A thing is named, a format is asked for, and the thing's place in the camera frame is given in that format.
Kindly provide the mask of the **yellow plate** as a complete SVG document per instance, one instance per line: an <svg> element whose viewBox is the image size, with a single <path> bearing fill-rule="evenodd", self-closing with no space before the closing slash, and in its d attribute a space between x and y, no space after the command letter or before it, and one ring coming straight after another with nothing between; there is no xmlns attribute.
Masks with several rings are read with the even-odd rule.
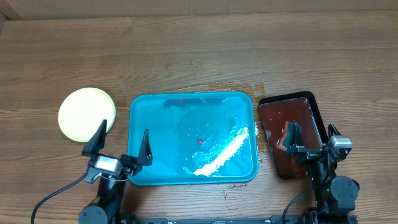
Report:
<svg viewBox="0 0 398 224"><path fill-rule="evenodd" d="M106 120L109 131L116 120L116 105L99 88L81 88L68 95L58 111L58 125L67 138L88 142Z"/></svg>

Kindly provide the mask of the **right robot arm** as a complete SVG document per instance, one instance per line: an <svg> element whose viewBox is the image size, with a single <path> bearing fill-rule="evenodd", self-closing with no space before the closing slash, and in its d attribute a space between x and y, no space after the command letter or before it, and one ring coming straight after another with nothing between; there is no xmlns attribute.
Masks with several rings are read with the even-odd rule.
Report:
<svg viewBox="0 0 398 224"><path fill-rule="evenodd" d="M281 222L289 223L357 223L349 213L355 209L360 186L357 181L338 176L335 166L346 159L352 150L351 139L343 136L334 124L328 125L328 141L319 148L307 148L301 137L302 128L297 123L285 124L282 145L286 153L296 155L296 164L305 165L312 180L312 188L296 196L284 209ZM301 197L314 193L315 208L308 208L301 215L286 217L288 209Z"/></svg>

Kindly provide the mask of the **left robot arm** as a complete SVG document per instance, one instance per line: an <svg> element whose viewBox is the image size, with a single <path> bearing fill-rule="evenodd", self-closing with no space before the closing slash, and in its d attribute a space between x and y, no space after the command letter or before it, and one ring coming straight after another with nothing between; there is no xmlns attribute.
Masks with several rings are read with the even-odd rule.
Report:
<svg viewBox="0 0 398 224"><path fill-rule="evenodd" d="M128 178L140 173L144 166L152 165L149 131L144 131L138 156L113 157L100 153L106 140L106 127L107 121L103 120L82 150L82 155L90 158L85 182L92 184L99 179L99 186L95 199L80 212L78 222L140 223L134 214L121 211L121 204Z"/></svg>

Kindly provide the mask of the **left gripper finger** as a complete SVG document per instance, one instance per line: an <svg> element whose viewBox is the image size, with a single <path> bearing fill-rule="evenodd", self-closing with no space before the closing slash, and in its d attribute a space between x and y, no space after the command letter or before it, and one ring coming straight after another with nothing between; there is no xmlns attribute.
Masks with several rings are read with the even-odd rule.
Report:
<svg viewBox="0 0 398 224"><path fill-rule="evenodd" d="M146 129L144 131L144 135L142 138L140 150L137 157L137 163L140 166L151 166L153 161L152 151L150 148L149 141L149 130Z"/></svg>
<svg viewBox="0 0 398 224"><path fill-rule="evenodd" d="M82 156L86 157L96 157L99 155L99 151L104 148L105 139L106 139L106 128L107 128L107 120L104 119L97 131L91 137L91 139L87 142L87 144L83 147Z"/></svg>

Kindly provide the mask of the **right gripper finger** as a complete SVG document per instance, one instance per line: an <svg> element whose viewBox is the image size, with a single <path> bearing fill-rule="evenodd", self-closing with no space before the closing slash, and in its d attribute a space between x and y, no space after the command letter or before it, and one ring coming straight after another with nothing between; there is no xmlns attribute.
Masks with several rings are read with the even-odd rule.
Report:
<svg viewBox="0 0 398 224"><path fill-rule="evenodd" d="M287 154L297 154L299 149L304 148L301 133L301 125L293 122L287 123L287 137L285 139L287 142Z"/></svg>
<svg viewBox="0 0 398 224"><path fill-rule="evenodd" d="M336 126L333 123L328 125L328 137L331 138L332 136L339 136L341 133L338 131Z"/></svg>

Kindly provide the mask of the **pink and green sponge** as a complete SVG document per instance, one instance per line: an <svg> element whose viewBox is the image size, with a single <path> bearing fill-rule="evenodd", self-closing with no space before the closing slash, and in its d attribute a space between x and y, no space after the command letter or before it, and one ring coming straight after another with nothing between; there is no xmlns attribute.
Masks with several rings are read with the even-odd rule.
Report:
<svg viewBox="0 0 398 224"><path fill-rule="evenodd" d="M280 138L279 142L277 143L277 147L285 152L288 151L290 146L293 146L295 143L295 123L293 122L286 122L283 128L282 137Z"/></svg>

